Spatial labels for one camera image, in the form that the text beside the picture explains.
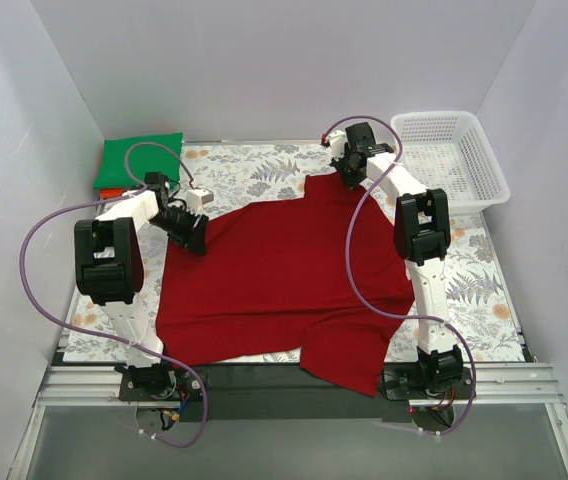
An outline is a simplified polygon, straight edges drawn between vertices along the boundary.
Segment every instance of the laundry basket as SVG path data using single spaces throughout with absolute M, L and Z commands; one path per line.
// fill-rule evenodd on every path
M 451 215 L 469 215 L 511 195 L 477 117 L 468 112 L 420 112 L 391 119 L 404 145 L 401 161 L 429 188 L 442 188 Z

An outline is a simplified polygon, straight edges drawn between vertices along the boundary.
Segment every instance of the red t-shirt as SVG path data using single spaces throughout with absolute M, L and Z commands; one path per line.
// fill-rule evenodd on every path
M 368 310 L 348 283 L 346 230 L 363 193 L 337 174 L 309 176 L 304 198 L 256 202 L 211 220 L 204 257 L 169 243 L 157 316 L 168 354 L 200 365 L 301 346 L 302 368 L 375 395 L 401 321 Z M 393 226 L 372 198 L 355 224 L 351 264 L 373 305 L 408 312 L 413 289 Z

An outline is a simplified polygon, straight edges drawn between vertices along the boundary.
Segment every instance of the glass panel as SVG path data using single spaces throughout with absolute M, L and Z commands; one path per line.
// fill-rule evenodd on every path
M 140 421 L 159 427 L 159 416 Z M 48 407 L 28 478 L 567 478 L 544 405 L 475 406 L 439 442 L 373 422 L 214 421 L 177 450 L 132 431 L 133 408 Z M 195 427 L 168 435 L 185 440 Z

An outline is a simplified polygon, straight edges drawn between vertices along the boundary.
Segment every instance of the patterned mat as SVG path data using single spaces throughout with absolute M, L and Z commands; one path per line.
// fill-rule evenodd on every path
M 183 160 L 197 184 L 215 193 L 207 205 L 211 218 L 255 201 L 286 200 L 304 195 L 306 175 L 331 173 L 330 156 L 319 145 L 188 146 Z M 393 219 L 394 205 L 377 191 L 374 198 Z M 451 247 L 446 257 L 448 309 L 477 361 L 523 361 L 510 301 L 480 215 L 451 219 Z M 147 225 L 139 232 L 144 262 L 142 303 L 155 322 L 166 256 L 166 234 Z M 106 315 L 89 297 L 80 296 L 72 315 L 75 325 L 113 333 Z M 407 320 L 391 340 L 387 361 L 417 359 L 417 320 Z M 116 342 L 71 332 L 67 362 L 123 362 L 125 348 Z M 239 357 L 227 362 L 299 362 L 300 351 Z

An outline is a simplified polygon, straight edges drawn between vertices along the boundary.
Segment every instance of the white wall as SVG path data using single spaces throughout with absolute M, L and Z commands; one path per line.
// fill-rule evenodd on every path
M 32 0 L 102 133 L 315 139 L 477 111 L 534 0 Z
M 487 212 L 524 334 L 568 401 L 568 2 L 538 2 L 479 110 L 511 189 Z
M 31 4 L 0 0 L 0 479 L 57 338 L 22 291 L 18 250 L 45 213 L 89 198 L 101 142 Z M 35 293 L 59 315 L 72 287 L 73 223 L 44 228 L 28 262 Z

